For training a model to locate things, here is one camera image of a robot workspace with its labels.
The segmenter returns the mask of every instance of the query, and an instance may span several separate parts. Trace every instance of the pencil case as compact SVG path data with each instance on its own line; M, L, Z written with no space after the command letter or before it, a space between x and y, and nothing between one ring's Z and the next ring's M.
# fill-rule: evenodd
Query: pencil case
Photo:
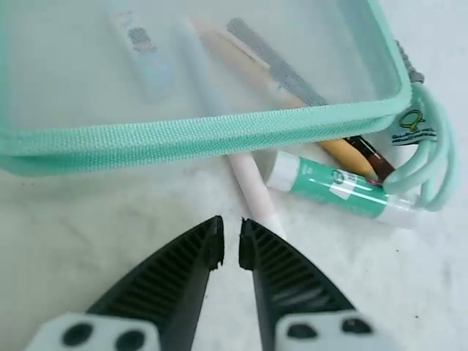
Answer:
M271 89L301 95L306 82L326 103L285 107L211 57L232 112L210 116L176 35L181 15L226 32L246 23L281 57L263 67L278 78ZM362 135L412 98L376 0L0 0L0 84L0 167L28 176Z

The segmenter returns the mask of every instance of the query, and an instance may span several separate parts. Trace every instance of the brown pen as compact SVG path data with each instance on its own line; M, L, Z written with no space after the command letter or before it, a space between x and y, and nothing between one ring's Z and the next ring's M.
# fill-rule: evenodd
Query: brown pen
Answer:
M375 170L380 181L384 181L395 168L363 137L346 137L345 140L364 155Z

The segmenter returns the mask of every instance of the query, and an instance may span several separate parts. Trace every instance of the glue stick cap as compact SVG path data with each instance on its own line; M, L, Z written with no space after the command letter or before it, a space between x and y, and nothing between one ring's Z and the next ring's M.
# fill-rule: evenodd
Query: glue stick cap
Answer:
M387 206L377 220L396 227L418 230L428 219L429 213L418 208L416 202L416 197L391 195L388 197Z
M272 151L268 168L263 174L266 186L280 192L289 192L299 173L298 156L282 151Z

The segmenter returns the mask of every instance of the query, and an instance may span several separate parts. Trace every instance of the glue stick label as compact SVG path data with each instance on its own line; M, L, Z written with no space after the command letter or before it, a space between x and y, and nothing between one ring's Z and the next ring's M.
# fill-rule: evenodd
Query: glue stick label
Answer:
M388 203L388 194L377 182L303 158L291 192L373 218Z

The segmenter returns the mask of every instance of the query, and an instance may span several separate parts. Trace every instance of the mint green cord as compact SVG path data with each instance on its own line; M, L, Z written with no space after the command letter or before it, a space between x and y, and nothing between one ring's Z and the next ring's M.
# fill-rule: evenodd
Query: mint green cord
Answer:
M427 116L437 133L437 142L424 140L412 158L393 172L383 186L389 194L406 192L421 185L418 205L428 211L438 211L450 198L456 185L458 156L456 153L453 130L445 111L433 99L429 90L421 83L413 83L414 94L422 100ZM434 174L447 160L444 181L438 193L434 193Z

